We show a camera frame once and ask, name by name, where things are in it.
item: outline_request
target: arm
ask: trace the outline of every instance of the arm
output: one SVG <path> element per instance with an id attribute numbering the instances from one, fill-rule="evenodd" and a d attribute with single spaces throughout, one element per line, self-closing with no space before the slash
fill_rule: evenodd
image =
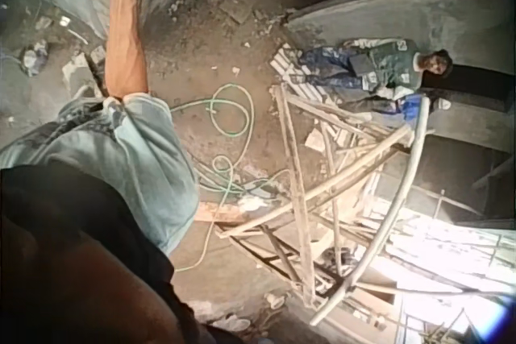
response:
<path id="1" fill-rule="evenodd" d="M 138 0 L 110 0 L 106 87 L 116 98 L 148 92 L 145 55 L 138 36 Z"/>
<path id="2" fill-rule="evenodd" d="M 374 90 L 374 94 L 378 97 L 387 98 L 389 100 L 396 101 L 404 96 L 412 94 L 412 89 L 406 88 L 405 86 L 396 86 L 395 88 L 387 88 L 386 85 L 380 85 Z"/>

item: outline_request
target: dirt floor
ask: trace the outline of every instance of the dirt floor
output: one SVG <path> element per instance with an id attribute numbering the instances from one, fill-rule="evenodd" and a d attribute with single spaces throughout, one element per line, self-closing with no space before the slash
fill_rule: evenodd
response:
<path id="1" fill-rule="evenodd" d="M 180 0 L 177 10 L 160 10 L 142 28 L 152 91 L 170 106 L 211 97 L 227 83 L 242 85 L 252 96 L 256 125 L 247 154 L 237 172 L 246 180 L 268 176 L 286 167 L 281 130 L 269 92 L 278 83 L 268 62 L 287 40 L 280 21 L 291 7 L 303 7 L 321 0 Z M 29 78 L 12 60 L 2 60 L 0 84 L 0 147 L 21 134 L 53 119 L 70 99 L 63 82 L 62 67 L 74 52 L 89 54 L 103 42 L 84 24 L 72 18 L 68 26 L 85 39 L 82 43 L 59 25 L 62 10 L 41 0 L 2 0 L 2 53 L 18 57 L 29 44 L 45 38 L 50 45 L 43 72 Z M 238 13 L 236 22 L 226 11 Z M 41 31 L 35 24 L 41 16 L 54 22 Z M 246 103 L 238 91 L 224 92 Z M 243 118 L 232 108 L 218 108 L 218 122 L 229 131 L 243 125 Z M 190 108 L 173 115 L 177 132 L 189 153 L 205 164 L 218 154 L 236 160 L 244 138 L 228 139 L 219 134 L 204 107 Z M 293 111 L 293 120 L 302 143 L 314 120 Z M 299 147 L 306 187 L 319 179 L 322 156 Z M 280 182 L 288 187 L 286 176 Z M 176 267 L 194 263 L 202 250 L 207 226 L 194 224 L 174 251 Z M 282 289 L 283 283 L 240 255 L 226 240 L 212 238 L 201 266 L 177 273 L 173 283 L 179 296 L 206 318 L 227 310 L 242 310 L 243 304 L 263 302 L 263 294 Z"/>

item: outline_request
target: man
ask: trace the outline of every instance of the man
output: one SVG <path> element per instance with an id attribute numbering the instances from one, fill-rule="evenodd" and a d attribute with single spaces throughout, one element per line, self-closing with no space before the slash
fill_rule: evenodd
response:
<path id="1" fill-rule="evenodd" d="M 312 85 L 335 89 L 363 89 L 397 100 L 414 93 L 425 71 L 446 77 L 453 61 L 446 50 L 422 54 L 409 39 L 356 39 L 342 47 L 320 47 L 287 55 L 313 73 L 295 77 Z"/>
<path id="2" fill-rule="evenodd" d="M 170 284 L 198 189 L 148 94 L 137 6 L 110 0 L 110 96 L 0 151 L 2 342 L 241 342 L 198 324 Z"/>
<path id="3" fill-rule="evenodd" d="M 385 126 L 399 126 L 403 122 L 406 122 L 414 129 L 423 96 L 424 95 L 421 93 L 413 93 L 399 98 L 396 101 L 372 96 L 357 101 L 343 102 L 339 104 L 339 107 L 348 112 L 357 114 L 373 113 L 375 114 L 375 121 Z M 431 101 L 430 114 L 436 110 L 449 110 L 452 107 L 452 103 L 445 98 L 433 95 L 429 95 L 428 97 Z"/>

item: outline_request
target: jeans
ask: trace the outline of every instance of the jeans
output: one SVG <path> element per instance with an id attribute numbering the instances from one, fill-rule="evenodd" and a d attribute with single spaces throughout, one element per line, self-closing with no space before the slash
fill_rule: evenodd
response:
<path id="1" fill-rule="evenodd" d="M 377 112 L 381 114 L 400 114 L 402 110 L 394 101 L 381 97 L 368 97 L 358 101 L 343 102 L 341 109 L 352 113 Z"/>
<path id="2" fill-rule="evenodd" d="M 362 78 L 355 76 L 349 63 L 349 59 L 357 54 L 359 51 L 354 48 L 321 47 L 303 52 L 298 61 L 312 72 L 319 71 L 319 75 L 306 76 L 306 80 L 313 85 L 335 89 L 362 89 Z M 331 70 L 334 74 L 324 75 Z"/>

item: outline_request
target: metal pipe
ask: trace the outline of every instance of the metal pipe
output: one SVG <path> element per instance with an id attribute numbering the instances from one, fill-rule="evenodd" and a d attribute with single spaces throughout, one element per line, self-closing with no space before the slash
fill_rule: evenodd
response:
<path id="1" fill-rule="evenodd" d="M 396 196 L 385 215 L 384 221 L 380 225 L 374 239 L 364 253 L 362 259 L 358 262 L 355 270 L 344 280 L 337 291 L 328 299 L 317 313 L 310 320 L 310 325 L 317 325 L 327 314 L 347 295 L 350 288 L 355 286 L 356 281 L 364 274 L 365 269 L 372 262 L 374 257 L 384 246 L 386 237 L 396 224 L 396 219 L 402 204 L 405 202 L 406 196 L 410 191 L 416 172 L 418 170 L 419 160 L 421 159 L 422 148 L 425 143 L 425 135 L 427 133 L 428 113 L 430 109 L 430 99 L 423 97 L 419 108 L 418 123 L 414 134 L 414 142 L 410 152 L 409 161 L 402 177 Z"/>
<path id="2" fill-rule="evenodd" d="M 387 293 L 387 294 L 406 294 L 406 295 L 417 295 L 417 296 L 433 296 L 433 297 L 454 297 L 454 296 L 497 296 L 497 297 L 512 297 L 516 295 L 508 292 L 483 292 L 481 290 L 464 290 L 458 292 L 428 292 L 426 290 L 411 290 L 411 289 L 400 289 L 391 288 L 389 286 L 366 284 L 364 282 L 357 282 L 357 288 L 364 290 L 371 290 L 374 292 Z"/>

